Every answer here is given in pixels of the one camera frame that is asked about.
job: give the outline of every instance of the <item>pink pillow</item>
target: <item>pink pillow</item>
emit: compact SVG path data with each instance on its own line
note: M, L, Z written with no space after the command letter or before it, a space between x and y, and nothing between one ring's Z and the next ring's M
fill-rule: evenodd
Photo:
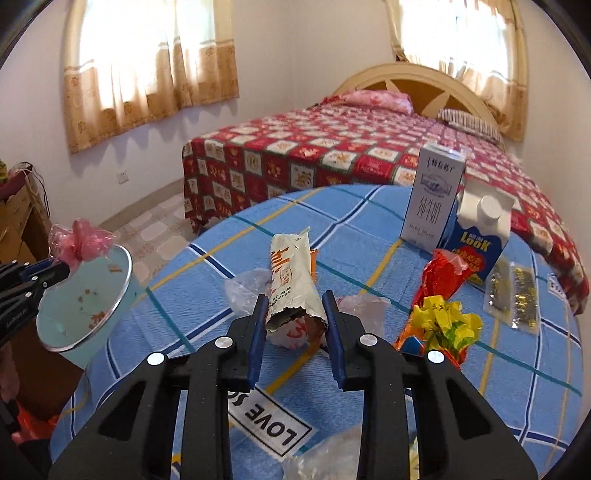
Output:
M406 93L387 90L357 90L341 96L347 105L387 108L393 112L412 115L413 103Z

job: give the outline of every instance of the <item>electrical outlet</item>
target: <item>electrical outlet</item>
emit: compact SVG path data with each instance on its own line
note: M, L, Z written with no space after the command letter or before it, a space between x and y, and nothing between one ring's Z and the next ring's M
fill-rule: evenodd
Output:
M122 185L126 181L129 181L129 177L127 176L126 170L117 172L117 181L119 182L119 185Z

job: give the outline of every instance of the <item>cable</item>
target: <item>cable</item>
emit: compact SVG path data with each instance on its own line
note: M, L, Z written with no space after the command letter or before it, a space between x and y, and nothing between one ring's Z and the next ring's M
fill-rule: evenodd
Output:
M51 218L51 210L49 209L49 200L47 198L47 191L45 188L45 179L38 172L35 165L33 165L32 163L29 163L29 162L20 162L14 168L15 168L15 171L23 171L25 173L25 181L27 182L27 186L29 188L29 191L34 196L40 196L39 195L39 188L37 185L35 185L37 188L33 189L33 186L31 185L31 180L29 179L29 174L32 174L33 177L35 178L35 180L39 182L39 184L41 185L41 189L43 190L43 206L45 207L45 212L47 214L47 218L48 219Z

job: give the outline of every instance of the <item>white wall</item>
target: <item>white wall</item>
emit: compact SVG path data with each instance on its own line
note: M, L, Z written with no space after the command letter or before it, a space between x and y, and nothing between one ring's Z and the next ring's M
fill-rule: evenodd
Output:
M293 0L294 103L304 108L348 77L394 61L383 0Z
M183 144L200 133L279 111L291 103L289 7L279 0L234 2L241 98L185 109L161 122L70 156L62 120L61 42L69 0L54 0L0 70L0 158L28 161L46 180L52 220L100 223L182 178ZM115 172L126 170L119 185Z
M591 80L552 20L518 0L528 60L530 107L524 168L569 227L591 275ZM591 303L580 316L586 368L583 411L591 408Z

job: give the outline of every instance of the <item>blue plaid bedsheet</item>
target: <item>blue plaid bedsheet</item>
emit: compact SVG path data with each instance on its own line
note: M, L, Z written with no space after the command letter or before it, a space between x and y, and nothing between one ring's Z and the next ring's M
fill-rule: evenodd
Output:
M224 280L267 267L275 233L297 233L311 227L312 247L319 250L320 294L326 290L337 296L367 291L390 299L385 337L393 341L407 320L423 267L430 259L405 242L396 244L409 194L406 187L368 185L288 194L244 210L198 237L165 267L88 365L51 439L52 458L59 456L121 379L149 353L184 355L226 333L235 317L225 299ZM543 258L513 234L505 255L533 267L536 273L540 334L499 323L482 311L482 292L463 285L453 299L462 301L465 312L479 313L484 328L462 371L509 426L541 476L555 464L577 430L583 385L580 333ZM269 343L265 346L257 394L279 411L275 415L306 427L298 431L301 439L294 444L295 450L287 451L265 444L264 428L253 436L233 421L230 441L236 479L280 479L282 458L361 421L362 393L339 391L322 353L300 361L303 365L295 368L306 355L305 348L288 351ZM181 399L175 475L181 461L183 408Z

